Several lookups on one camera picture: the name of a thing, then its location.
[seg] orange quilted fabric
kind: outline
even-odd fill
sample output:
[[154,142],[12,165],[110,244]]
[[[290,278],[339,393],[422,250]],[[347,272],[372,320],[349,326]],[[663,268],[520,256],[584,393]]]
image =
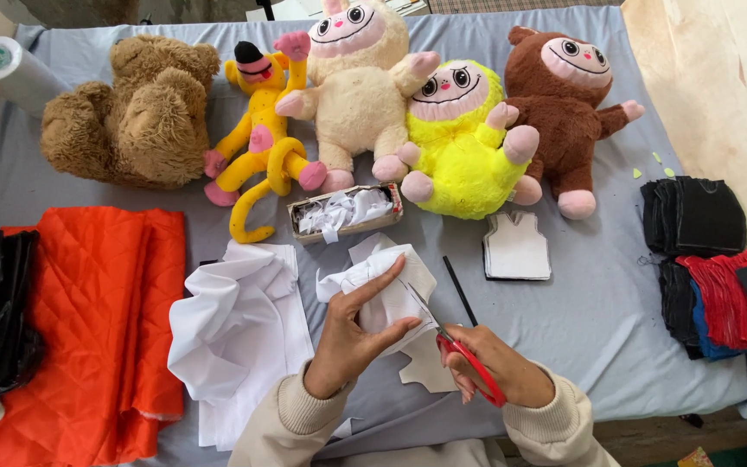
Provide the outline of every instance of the orange quilted fabric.
[[2,397],[0,467],[155,455],[158,431],[183,413],[182,385],[166,368],[186,262],[182,213],[51,208],[35,228],[26,316],[47,350],[36,377]]

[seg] stuffed animal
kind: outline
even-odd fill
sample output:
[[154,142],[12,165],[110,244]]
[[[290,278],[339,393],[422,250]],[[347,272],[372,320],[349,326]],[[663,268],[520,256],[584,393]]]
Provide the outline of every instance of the stuffed animal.
[[505,102],[520,111],[516,125],[532,125],[540,146],[514,187],[514,202],[533,205],[542,196],[540,180],[567,218],[586,218],[595,210],[593,151],[644,114],[636,101],[596,111],[613,84],[610,61],[592,44],[560,32],[515,26],[514,46],[505,69]]
[[[278,196],[290,193],[290,178],[305,190],[317,189],[325,181],[327,168],[321,162],[308,162],[304,145],[287,136],[287,117],[275,113],[275,103],[292,90],[307,86],[307,55],[310,37],[306,32],[283,34],[273,43],[279,52],[262,54],[250,42],[238,42],[235,59],[224,63],[224,74],[250,96],[247,112],[215,149],[206,153],[205,172],[214,180],[204,188],[210,201],[218,206],[235,206],[230,219],[230,234],[239,243],[254,243],[275,232],[261,227],[244,230],[250,208],[272,189]],[[284,71],[290,71],[287,80]],[[245,144],[247,152],[233,158]],[[267,177],[239,197],[246,179],[266,171]]]
[[483,218],[503,205],[538,147],[538,132],[520,125],[507,133],[518,111],[502,100],[500,77],[476,61],[437,69],[409,101],[411,143],[399,153],[412,168],[402,181],[405,198],[460,218]]
[[402,180],[397,156],[408,142],[405,100],[440,64],[436,52],[409,51],[409,29],[384,0],[323,0],[328,17],[310,29],[308,76],[314,88],[294,90],[279,115],[315,120],[319,160],[328,172],[322,192],[355,185],[352,157],[373,151],[373,175]]
[[203,174],[205,111],[221,67],[208,44],[141,34],[110,50],[99,81],[48,102],[40,148],[54,169],[119,186],[172,189]]

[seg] plush toy eye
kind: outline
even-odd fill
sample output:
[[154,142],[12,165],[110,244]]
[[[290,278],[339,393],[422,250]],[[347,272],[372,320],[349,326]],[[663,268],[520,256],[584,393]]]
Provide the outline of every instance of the plush toy eye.
[[572,41],[564,41],[561,43],[561,48],[564,48],[564,53],[570,57],[578,55],[578,45]]
[[470,82],[472,82],[472,76],[469,75],[468,71],[464,68],[462,70],[454,70],[454,84],[459,87],[466,87],[469,86]]
[[330,29],[330,20],[329,19],[325,19],[325,20],[323,20],[322,22],[319,23],[319,29],[317,29],[316,32],[320,36],[324,36],[325,34],[327,34],[327,30],[328,29]]
[[348,21],[356,24],[365,19],[365,10],[358,6],[354,6],[348,10]]
[[601,63],[601,66],[607,65],[607,59],[604,58],[604,54],[601,53],[598,49],[593,49],[595,51],[595,57],[598,59],[598,63]]
[[428,80],[425,86],[422,87],[422,95],[425,97],[433,96],[437,92],[437,79],[432,78]]

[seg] scissors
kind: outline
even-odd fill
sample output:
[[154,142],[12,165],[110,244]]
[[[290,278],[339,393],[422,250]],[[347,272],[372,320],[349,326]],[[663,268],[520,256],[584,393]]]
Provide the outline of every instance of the scissors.
[[431,309],[428,307],[428,302],[426,302],[425,299],[422,298],[422,295],[417,292],[417,289],[414,288],[414,286],[411,284],[409,284],[409,287],[411,288],[411,294],[414,296],[414,299],[417,300],[417,303],[420,304],[420,308],[422,309],[422,311],[428,313],[431,319],[434,320],[434,323],[437,324],[437,346],[442,345],[449,353],[457,352],[462,354],[466,358],[466,360],[468,360],[469,363],[474,366],[475,371],[477,371],[477,374],[480,375],[481,379],[483,379],[483,382],[485,383],[486,387],[489,388],[489,392],[491,394],[486,394],[485,391],[483,391],[483,389],[479,387],[477,388],[477,390],[479,390],[480,393],[483,394],[483,397],[491,402],[493,406],[503,407],[506,404],[506,396],[503,395],[501,387],[497,386],[497,381],[495,381],[495,378],[492,377],[485,366],[483,366],[483,364],[480,363],[479,360],[477,360],[477,357],[474,356],[474,354],[469,351],[469,349],[467,349],[465,345],[462,345],[460,342],[455,341],[446,332],[446,328],[439,324],[439,321],[434,317],[434,314],[431,313]]

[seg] gray tablecloth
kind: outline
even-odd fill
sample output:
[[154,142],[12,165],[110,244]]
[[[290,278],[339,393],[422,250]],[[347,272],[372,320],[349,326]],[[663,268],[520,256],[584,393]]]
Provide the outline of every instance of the gray tablecloth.
[[[596,213],[584,221],[561,217],[549,196],[531,207],[549,239],[553,278],[549,281],[486,281],[481,240],[486,221],[441,217],[406,204],[402,221],[383,231],[397,243],[412,243],[437,275],[431,306],[441,318],[468,323],[442,256],[448,255],[472,303],[486,324],[523,355],[545,363],[574,381],[593,401],[596,420],[673,416],[711,412],[747,401],[747,357],[709,363],[689,361],[665,330],[660,316],[657,268],[639,261],[651,255],[642,239],[639,186],[663,177],[665,167],[681,173],[676,155],[642,84],[628,35],[617,7],[480,15],[407,18],[412,51],[440,52],[442,58],[471,58],[503,72],[515,24],[562,31],[596,44],[613,64],[615,82],[604,106],[636,99],[648,111],[596,146]],[[210,42],[222,59],[233,58],[238,40],[271,50],[282,32],[308,29],[310,22],[117,26],[87,30],[50,30],[21,26],[17,38],[29,45],[63,80],[111,81],[109,47],[119,37],[151,32],[185,42]],[[209,98],[207,121],[214,143],[235,126],[246,97],[217,77]],[[207,201],[198,180],[174,191],[126,189],[57,174],[39,153],[39,122],[0,102],[0,225],[34,224],[52,206],[114,205],[125,209],[163,208],[186,214],[188,270],[198,262],[220,259],[229,233],[229,209]],[[291,121],[290,135],[316,158],[312,125]],[[656,151],[663,164],[651,153]],[[370,154],[357,158],[357,180],[372,182]],[[643,175],[632,176],[633,168]],[[284,199],[264,198],[248,227],[272,224],[270,243],[295,243],[285,205],[303,198],[294,188]],[[507,205],[503,209],[512,209]],[[347,268],[347,248],[367,234],[331,245],[296,246],[300,287],[310,332],[318,341],[326,306],[316,301],[316,270]],[[376,361],[359,379],[346,417],[357,417],[354,434],[328,445],[319,456],[391,450],[503,433],[500,412],[480,398],[462,406],[459,394],[429,394],[419,384],[403,385],[398,370],[407,356],[397,353]],[[160,453],[138,465],[223,465],[228,453],[198,447],[198,405],[187,398],[185,418],[160,435]]]

